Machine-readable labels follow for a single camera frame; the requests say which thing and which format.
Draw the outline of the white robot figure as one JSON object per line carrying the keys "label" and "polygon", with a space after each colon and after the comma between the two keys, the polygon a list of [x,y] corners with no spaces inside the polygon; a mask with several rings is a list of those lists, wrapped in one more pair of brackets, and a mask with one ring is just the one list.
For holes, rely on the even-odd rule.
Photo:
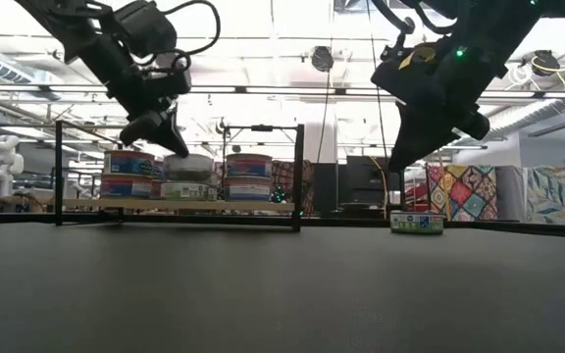
{"label": "white robot figure", "polygon": [[15,135],[0,135],[0,196],[13,194],[14,176],[24,171],[24,157],[17,152],[20,139]]}

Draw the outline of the white pillar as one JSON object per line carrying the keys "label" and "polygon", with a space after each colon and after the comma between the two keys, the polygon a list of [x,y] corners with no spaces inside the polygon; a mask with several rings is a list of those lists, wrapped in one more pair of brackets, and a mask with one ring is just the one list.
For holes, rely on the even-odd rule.
{"label": "white pillar", "polygon": [[310,104],[304,124],[304,159],[312,163],[335,163],[337,120],[334,106]]}

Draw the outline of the colourful patchwork quilt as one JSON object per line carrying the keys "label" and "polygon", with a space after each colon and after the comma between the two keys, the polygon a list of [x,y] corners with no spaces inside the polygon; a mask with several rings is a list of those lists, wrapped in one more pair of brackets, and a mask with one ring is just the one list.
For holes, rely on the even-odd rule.
{"label": "colourful patchwork quilt", "polygon": [[430,210],[449,221],[491,221],[498,217],[495,167],[427,167]]}

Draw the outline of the wooden shelf board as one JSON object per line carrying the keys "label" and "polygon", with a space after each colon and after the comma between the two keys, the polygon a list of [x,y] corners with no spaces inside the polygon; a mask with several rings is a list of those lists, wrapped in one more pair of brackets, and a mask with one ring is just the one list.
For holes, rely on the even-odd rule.
{"label": "wooden shelf board", "polygon": [[97,207],[125,209],[166,209],[166,210],[231,210],[231,211],[274,211],[292,212],[293,204],[268,202],[226,202],[226,201],[171,201],[143,199],[64,199],[66,207]]}

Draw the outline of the grey cloth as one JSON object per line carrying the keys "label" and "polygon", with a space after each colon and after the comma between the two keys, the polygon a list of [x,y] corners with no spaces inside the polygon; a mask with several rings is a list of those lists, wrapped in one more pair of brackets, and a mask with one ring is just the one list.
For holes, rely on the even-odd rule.
{"label": "grey cloth", "polygon": [[496,197],[501,221],[524,223],[527,218],[527,172],[515,166],[497,166]]}

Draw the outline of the dark patchwork quilt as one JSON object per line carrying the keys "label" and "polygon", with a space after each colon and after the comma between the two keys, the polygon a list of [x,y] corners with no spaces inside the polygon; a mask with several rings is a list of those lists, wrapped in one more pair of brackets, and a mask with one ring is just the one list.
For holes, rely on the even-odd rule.
{"label": "dark patchwork quilt", "polygon": [[[293,202],[294,163],[274,160],[272,164],[272,193],[274,203]],[[301,183],[302,214],[314,211],[314,167],[308,160],[303,161]]]}

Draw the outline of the black cabinet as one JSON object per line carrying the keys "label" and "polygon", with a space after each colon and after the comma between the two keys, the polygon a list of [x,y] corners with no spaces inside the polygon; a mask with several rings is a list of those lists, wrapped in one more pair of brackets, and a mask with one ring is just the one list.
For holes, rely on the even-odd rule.
{"label": "black cabinet", "polygon": [[353,219],[389,218],[388,211],[402,211],[403,172],[387,168],[389,158],[347,156],[341,208]]}

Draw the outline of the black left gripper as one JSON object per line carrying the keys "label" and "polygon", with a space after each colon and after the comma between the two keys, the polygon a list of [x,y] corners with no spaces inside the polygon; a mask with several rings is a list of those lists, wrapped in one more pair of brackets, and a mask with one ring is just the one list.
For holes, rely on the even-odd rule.
{"label": "black left gripper", "polygon": [[128,124],[120,140],[131,145],[139,139],[156,143],[180,157],[189,155],[173,107],[178,96],[190,91],[190,73],[150,73],[141,70],[129,51],[109,36],[96,36],[83,47],[83,61],[127,111]]}

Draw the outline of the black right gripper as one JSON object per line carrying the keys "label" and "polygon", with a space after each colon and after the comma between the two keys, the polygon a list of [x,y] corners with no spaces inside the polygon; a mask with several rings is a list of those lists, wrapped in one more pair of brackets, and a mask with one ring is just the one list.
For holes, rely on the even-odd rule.
{"label": "black right gripper", "polygon": [[374,85],[402,102],[396,103],[400,127],[388,169],[401,172],[456,140],[459,135],[453,127],[483,139],[490,126],[477,101],[495,78],[506,73],[495,52],[450,44],[446,38],[389,50],[371,77]]}

